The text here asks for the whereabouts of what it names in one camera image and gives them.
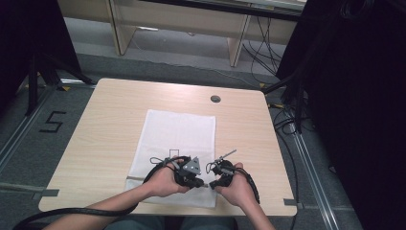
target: handheld controller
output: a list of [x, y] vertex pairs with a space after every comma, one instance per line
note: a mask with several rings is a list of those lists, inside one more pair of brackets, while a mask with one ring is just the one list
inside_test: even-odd
[[200, 175], [199, 159], [197, 157], [191, 159], [189, 156], [177, 156], [174, 158], [165, 158], [163, 161], [156, 164], [156, 166], [149, 172], [146, 179], [144, 180], [144, 183], [149, 181], [155, 172], [157, 172], [163, 167], [168, 167], [167, 163], [171, 163], [174, 166], [175, 169], [173, 170], [174, 172], [173, 176], [176, 183], [178, 183], [179, 185], [188, 186], [190, 189], [208, 187], [207, 184], [205, 184], [202, 179], [197, 178], [197, 176]]
[[219, 179], [210, 182], [209, 185], [212, 189], [214, 189], [216, 186], [228, 187], [231, 184], [231, 182], [233, 181], [234, 174], [236, 172], [239, 172], [242, 175], [244, 175], [245, 178], [247, 179], [248, 184], [251, 186], [251, 189], [254, 192], [255, 199], [256, 199], [257, 203], [259, 203], [258, 189], [257, 189], [257, 186], [255, 185], [255, 182], [254, 182], [253, 178], [251, 177], [251, 175], [247, 171], [245, 171], [243, 168], [236, 168], [233, 166], [233, 164], [230, 161], [224, 160], [225, 157], [227, 157], [228, 155], [230, 155], [234, 152], [236, 152], [236, 150], [233, 150], [233, 151], [225, 154], [224, 156], [219, 157], [213, 163], [209, 163], [206, 166], [207, 173], [209, 173], [209, 171], [213, 171], [213, 173], [215, 175], [220, 175]]

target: desk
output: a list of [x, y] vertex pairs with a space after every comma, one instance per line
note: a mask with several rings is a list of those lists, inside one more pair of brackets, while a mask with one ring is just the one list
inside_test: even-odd
[[[226, 9], [247, 7], [252, 10], [262, 10], [262, 16], [271, 16], [276, 10], [288, 12], [287, 18], [299, 18], [304, 0], [212, 0], [212, 1], [139, 1], [139, 0], [58, 0], [65, 17], [85, 20], [109, 22], [112, 28], [114, 45], [118, 55], [124, 55], [136, 31], [136, 26], [153, 27], [162, 30], [172, 30], [203, 35], [227, 37], [230, 64], [237, 66], [244, 39], [262, 41], [262, 33], [257, 20], [251, 20], [250, 15], [231, 13], [228, 11], [205, 10], [199, 6], [175, 6], [176, 4], [205, 5], [222, 4]], [[264, 31], [267, 30], [268, 20], [259, 20]], [[287, 44], [295, 29], [295, 21], [272, 19], [270, 27], [270, 42]]]
[[[221, 102], [213, 103], [212, 95]], [[228, 160], [243, 162], [253, 176], [265, 214], [296, 214], [296, 206], [283, 204], [293, 195], [261, 92], [111, 79], [99, 81], [48, 185], [58, 196], [42, 197], [39, 209], [84, 207], [123, 192], [148, 109], [215, 116], [215, 157], [237, 149]], [[215, 209], [140, 203], [134, 213], [244, 215], [222, 196]]]

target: white paper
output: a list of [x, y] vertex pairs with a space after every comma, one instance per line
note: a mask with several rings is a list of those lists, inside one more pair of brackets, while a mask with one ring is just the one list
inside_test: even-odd
[[[138, 143], [135, 157], [127, 179], [125, 189], [129, 190], [143, 183], [144, 178], [155, 166], [151, 157], [165, 159], [178, 154], [194, 158], [200, 162], [201, 174], [205, 183], [215, 180], [212, 172], [206, 173], [206, 165], [214, 161], [215, 117], [199, 116], [187, 113], [149, 110]], [[216, 193], [210, 188], [193, 188], [185, 194], [167, 197], [152, 197], [145, 202], [184, 205], [191, 207], [214, 208]]]

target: wooden table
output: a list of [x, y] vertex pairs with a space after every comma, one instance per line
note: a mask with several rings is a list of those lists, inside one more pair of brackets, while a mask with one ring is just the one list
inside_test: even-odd
[[[213, 103], [211, 96], [221, 98]], [[294, 216], [296, 206], [281, 150], [259, 91], [136, 80], [100, 80], [48, 185], [41, 211], [84, 207], [124, 191], [148, 109], [216, 117], [215, 157], [242, 162], [254, 178], [267, 216]], [[215, 209], [140, 203], [134, 213], [154, 215], [244, 215], [222, 196]]]

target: tripod leg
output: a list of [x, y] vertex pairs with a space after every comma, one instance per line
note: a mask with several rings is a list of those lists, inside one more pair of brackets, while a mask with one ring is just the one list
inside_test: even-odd
[[28, 98], [28, 109], [26, 116], [29, 116], [36, 107], [38, 101], [38, 76], [36, 75], [36, 65], [35, 65], [35, 55], [33, 55], [30, 60], [30, 70], [29, 70], [29, 98]]
[[54, 66], [65, 70], [66, 72], [68, 72], [69, 74], [73, 75], [75, 78], [87, 83], [87, 84], [94, 84], [93, 80], [87, 78], [86, 76], [84, 76], [82, 73], [77, 72], [76, 70], [74, 70], [74, 68], [72, 68], [71, 66], [67, 65], [66, 63], [60, 61], [59, 59], [49, 56], [47, 54], [43, 54], [43, 56], [45, 57], [44, 59], [49, 60]]

